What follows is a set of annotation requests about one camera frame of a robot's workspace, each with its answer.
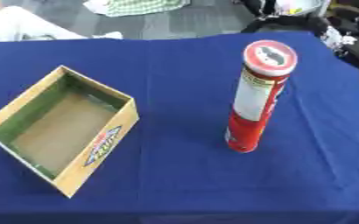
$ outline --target white can lid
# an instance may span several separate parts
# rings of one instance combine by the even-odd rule
[[[281,76],[297,66],[297,53],[288,45],[274,40],[259,40],[243,51],[243,60],[252,71],[268,76]]]

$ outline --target gray carpet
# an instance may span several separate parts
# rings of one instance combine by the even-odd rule
[[[231,0],[192,0],[179,10],[143,16],[105,17],[87,10],[86,0],[2,0],[72,32],[91,37],[119,31],[126,39],[183,39],[236,33],[253,16]]]

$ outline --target pringles can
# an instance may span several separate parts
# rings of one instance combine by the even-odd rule
[[[256,149],[277,96],[297,66],[297,53],[283,43],[260,40],[243,51],[243,70],[229,116],[226,141],[242,153]]]

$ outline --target red cylinder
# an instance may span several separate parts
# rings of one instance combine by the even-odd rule
[[[229,116],[226,141],[239,152],[256,149],[260,136],[297,66],[297,54],[289,46],[273,40],[260,40],[243,51],[243,70]]]

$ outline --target blue tablecloth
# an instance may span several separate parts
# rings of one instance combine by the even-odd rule
[[[258,39],[299,65],[242,155],[223,134]],[[134,96],[141,120],[72,199],[0,149],[0,221],[359,223],[359,71],[311,34],[0,43],[0,108],[58,65]]]

